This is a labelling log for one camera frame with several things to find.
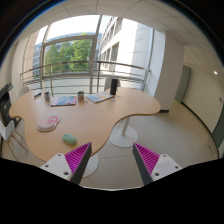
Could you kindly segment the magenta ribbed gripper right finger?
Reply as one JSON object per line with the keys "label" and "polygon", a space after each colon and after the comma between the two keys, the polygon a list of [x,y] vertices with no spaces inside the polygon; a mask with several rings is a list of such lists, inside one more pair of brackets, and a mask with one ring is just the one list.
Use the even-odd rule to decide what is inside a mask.
{"label": "magenta ribbed gripper right finger", "polygon": [[137,143],[133,144],[133,155],[144,185],[182,169],[168,154],[157,154]]}

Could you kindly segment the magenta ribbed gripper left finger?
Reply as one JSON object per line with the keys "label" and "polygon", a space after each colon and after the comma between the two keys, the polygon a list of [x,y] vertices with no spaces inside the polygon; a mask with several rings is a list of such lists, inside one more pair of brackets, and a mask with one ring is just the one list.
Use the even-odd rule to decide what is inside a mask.
{"label": "magenta ribbed gripper left finger", "polygon": [[57,153],[41,169],[79,185],[91,153],[91,143],[86,143],[66,154]]}

